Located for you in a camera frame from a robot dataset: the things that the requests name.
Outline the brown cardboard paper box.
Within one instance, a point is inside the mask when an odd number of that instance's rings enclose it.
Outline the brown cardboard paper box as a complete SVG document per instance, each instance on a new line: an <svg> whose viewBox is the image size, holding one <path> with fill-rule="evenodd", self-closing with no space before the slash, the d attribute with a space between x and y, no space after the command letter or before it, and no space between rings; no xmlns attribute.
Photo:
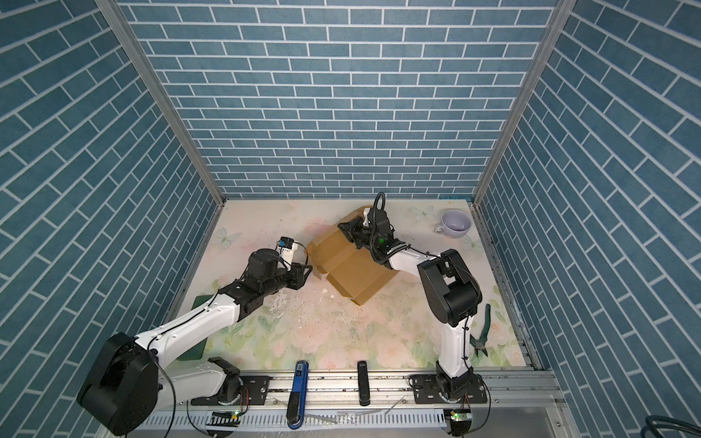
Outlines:
<svg viewBox="0 0 701 438"><path fill-rule="evenodd" d="M326 278L337 291L358 306L385 287L398 271L376 264L368 249L358 249L337 224L308 245L317 278Z"/></svg>

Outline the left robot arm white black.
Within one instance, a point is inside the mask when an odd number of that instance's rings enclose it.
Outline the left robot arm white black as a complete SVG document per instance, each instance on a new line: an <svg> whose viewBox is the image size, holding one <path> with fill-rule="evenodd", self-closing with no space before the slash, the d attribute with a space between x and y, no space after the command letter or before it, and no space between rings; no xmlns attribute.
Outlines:
<svg viewBox="0 0 701 438"><path fill-rule="evenodd" d="M272 248L252 253L241 277L219 288L201 306L160 327L103 344L76 401L116 436L126 436L154 411L209 398L244 403L240 370L219 357L178 373L167 367L200 342L233 326L260 308L266 297L302 288L312 272Z"/></svg>

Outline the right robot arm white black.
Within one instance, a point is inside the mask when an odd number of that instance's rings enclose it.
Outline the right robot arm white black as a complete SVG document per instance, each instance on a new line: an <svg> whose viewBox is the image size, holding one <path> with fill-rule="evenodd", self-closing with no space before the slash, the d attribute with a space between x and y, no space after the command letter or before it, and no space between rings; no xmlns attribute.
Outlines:
<svg viewBox="0 0 701 438"><path fill-rule="evenodd" d="M476 381L470 354L471 324L483 299L478 281L456 250L433 254L396 238L385 204L385 193L378 193L371 207L338 228L356 248L368 250L376 264L421 280L428 306L441 323L437 388L447 401L464 399Z"/></svg>

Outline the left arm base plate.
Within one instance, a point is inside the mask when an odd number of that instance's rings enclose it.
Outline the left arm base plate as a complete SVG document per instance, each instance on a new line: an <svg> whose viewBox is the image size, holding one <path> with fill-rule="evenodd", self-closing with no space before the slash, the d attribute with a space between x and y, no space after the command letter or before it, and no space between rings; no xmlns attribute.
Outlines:
<svg viewBox="0 0 701 438"><path fill-rule="evenodd" d="M241 392L248 393L248 402L244 406L259 406L264 405L268 397L268 388L271 377L268 375L243 375L239 377L237 392L233 401L220 401L219 395L209 397L195 398L190 401L193 406L226 406L237 405L241 406Z"/></svg>

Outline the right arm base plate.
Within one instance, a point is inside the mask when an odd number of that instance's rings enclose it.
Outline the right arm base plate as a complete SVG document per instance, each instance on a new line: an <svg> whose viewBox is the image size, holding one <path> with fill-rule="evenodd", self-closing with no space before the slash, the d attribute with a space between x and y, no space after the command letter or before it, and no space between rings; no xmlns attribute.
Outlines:
<svg viewBox="0 0 701 438"><path fill-rule="evenodd" d="M413 374L408 383L416 404L484 404L489 401L482 376L474 372L448 380L433 373Z"/></svg>

